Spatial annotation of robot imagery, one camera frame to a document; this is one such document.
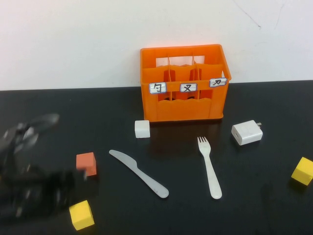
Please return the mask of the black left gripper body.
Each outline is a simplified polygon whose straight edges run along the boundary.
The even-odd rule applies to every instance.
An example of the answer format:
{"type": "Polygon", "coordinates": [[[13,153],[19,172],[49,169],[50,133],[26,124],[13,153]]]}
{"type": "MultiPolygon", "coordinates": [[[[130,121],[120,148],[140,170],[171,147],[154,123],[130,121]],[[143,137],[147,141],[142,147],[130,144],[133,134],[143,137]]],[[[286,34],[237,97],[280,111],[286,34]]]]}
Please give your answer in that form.
{"type": "Polygon", "coordinates": [[[2,136],[2,153],[16,154],[35,145],[39,138],[38,121],[18,123],[7,129],[2,136]]]}

